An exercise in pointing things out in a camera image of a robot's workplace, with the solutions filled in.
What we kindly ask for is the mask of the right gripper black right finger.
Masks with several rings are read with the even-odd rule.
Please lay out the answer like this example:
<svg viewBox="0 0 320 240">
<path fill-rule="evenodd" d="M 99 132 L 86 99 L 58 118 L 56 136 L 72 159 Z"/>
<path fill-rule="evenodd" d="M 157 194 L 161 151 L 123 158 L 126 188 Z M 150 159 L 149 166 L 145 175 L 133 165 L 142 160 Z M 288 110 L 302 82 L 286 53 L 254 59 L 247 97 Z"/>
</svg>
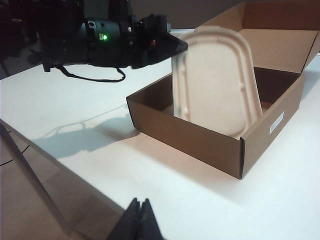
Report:
<svg viewBox="0 0 320 240">
<path fill-rule="evenodd" d="M 163 240 L 151 202 L 144 200 L 138 211 L 137 240 Z"/>
</svg>

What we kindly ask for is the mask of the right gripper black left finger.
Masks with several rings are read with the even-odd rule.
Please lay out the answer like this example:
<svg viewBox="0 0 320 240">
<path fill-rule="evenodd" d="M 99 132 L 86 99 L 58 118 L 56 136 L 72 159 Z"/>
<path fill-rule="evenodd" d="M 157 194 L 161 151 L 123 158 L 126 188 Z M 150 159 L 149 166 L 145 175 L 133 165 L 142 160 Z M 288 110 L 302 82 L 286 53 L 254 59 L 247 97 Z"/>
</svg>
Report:
<svg viewBox="0 0 320 240">
<path fill-rule="evenodd" d="M 107 240 L 134 240 L 139 225 L 140 202 L 134 198 L 116 223 Z"/>
</svg>

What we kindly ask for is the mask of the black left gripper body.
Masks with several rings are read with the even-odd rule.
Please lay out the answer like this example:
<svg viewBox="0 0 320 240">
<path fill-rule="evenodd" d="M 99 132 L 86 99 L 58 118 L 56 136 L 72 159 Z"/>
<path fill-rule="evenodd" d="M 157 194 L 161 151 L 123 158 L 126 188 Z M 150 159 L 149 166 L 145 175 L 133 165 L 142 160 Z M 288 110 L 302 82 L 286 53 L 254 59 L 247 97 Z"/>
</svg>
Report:
<svg viewBox="0 0 320 240">
<path fill-rule="evenodd" d="M 151 15 L 137 20 L 135 15 L 120 14 L 118 17 L 120 29 L 119 68 L 131 66 L 139 69 L 152 64 L 149 55 L 151 43 Z"/>
</svg>

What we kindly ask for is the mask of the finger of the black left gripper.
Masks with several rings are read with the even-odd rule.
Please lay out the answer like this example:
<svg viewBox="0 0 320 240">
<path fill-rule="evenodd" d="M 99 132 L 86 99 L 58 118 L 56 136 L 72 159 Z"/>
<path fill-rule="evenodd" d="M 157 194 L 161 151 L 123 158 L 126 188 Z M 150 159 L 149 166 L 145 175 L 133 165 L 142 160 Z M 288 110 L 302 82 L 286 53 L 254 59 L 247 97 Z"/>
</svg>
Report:
<svg viewBox="0 0 320 240">
<path fill-rule="evenodd" d="M 171 34 L 171 24 L 163 14 L 148 16 L 150 24 L 150 43 L 148 63 L 156 64 L 188 50 L 188 43 Z"/>
</svg>

